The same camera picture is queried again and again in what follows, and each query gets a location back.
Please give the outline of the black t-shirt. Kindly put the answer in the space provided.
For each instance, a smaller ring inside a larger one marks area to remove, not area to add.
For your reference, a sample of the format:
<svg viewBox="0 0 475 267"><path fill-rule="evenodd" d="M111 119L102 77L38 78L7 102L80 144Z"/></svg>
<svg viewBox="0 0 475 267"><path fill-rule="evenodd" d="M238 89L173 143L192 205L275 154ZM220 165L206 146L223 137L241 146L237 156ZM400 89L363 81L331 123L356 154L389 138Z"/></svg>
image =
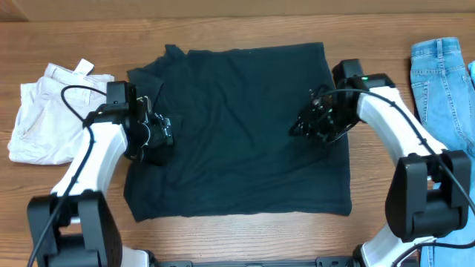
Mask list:
<svg viewBox="0 0 475 267"><path fill-rule="evenodd" d="M168 45L128 78L170 120L174 139L128 169L124 198L136 221L351 212L347 138L321 144L289 134L310 92L333 84L322 43L225 52Z"/></svg>

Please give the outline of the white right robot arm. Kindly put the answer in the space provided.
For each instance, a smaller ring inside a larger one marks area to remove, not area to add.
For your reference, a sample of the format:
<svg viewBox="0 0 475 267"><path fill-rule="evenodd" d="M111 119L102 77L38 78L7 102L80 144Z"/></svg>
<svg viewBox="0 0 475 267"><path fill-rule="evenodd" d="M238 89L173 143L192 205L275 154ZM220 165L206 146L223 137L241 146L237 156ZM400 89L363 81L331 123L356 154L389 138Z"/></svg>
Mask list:
<svg viewBox="0 0 475 267"><path fill-rule="evenodd" d="M359 122L377 133L395 172L384 227L355 249L347 265L399 266L415 250L437 247L436 238L467 225L474 210L471 161L464 151L450 151L434 139L382 73L343 78L335 90L311 90L289 134L330 144Z"/></svg>

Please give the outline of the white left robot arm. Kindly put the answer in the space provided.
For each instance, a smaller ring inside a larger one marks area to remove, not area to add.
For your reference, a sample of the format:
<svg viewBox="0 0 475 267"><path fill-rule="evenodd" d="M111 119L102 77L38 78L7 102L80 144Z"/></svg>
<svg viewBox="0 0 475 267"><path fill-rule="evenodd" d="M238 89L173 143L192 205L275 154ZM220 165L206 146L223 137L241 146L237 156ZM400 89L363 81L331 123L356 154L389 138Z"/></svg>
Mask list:
<svg viewBox="0 0 475 267"><path fill-rule="evenodd" d="M82 145L66 174L49 195L28 203L28 264L155 266L150 251L122 244L106 195L122 156L144 159L147 148L170 144L170 122L146 96L108 99L83 122Z"/></svg>

